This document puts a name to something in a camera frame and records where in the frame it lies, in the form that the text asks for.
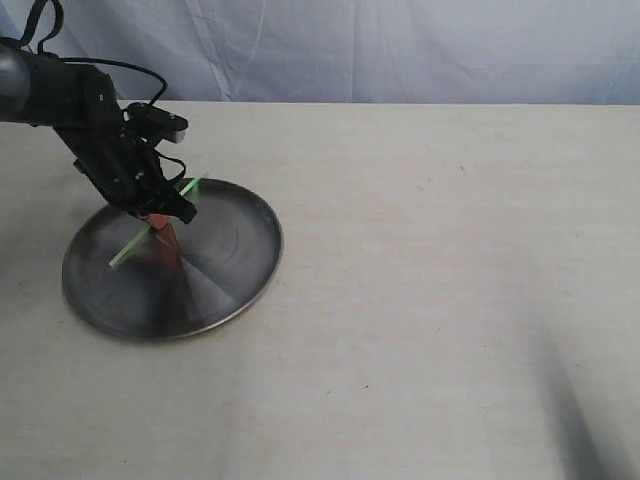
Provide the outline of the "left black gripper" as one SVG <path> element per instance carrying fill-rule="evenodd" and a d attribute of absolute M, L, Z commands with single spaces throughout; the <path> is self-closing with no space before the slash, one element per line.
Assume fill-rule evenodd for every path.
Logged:
<path fill-rule="evenodd" d="M 188 223 L 196 215 L 194 204 L 176 189 L 184 174 L 172 179 L 164 176 L 158 144 L 129 128 L 109 75 L 89 65 L 67 69 L 74 74 L 74 111 L 79 123 L 56 126 L 55 133 L 76 156 L 77 168 L 110 205 L 145 222 L 160 242 L 178 250 L 167 216 Z"/>

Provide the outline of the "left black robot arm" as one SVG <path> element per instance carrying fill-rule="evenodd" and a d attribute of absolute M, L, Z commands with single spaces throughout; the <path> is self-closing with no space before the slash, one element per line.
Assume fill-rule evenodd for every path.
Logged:
<path fill-rule="evenodd" d="M 91 63 L 2 43 L 1 119 L 52 128 L 107 203 L 146 222 L 170 247 L 177 245 L 170 220 L 189 223 L 197 213 L 177 189 L 184 175 L 165 177 L 156 149 L 179 143 L 187 120 L 153 102 L 121 107 L 111 77 Z"/>

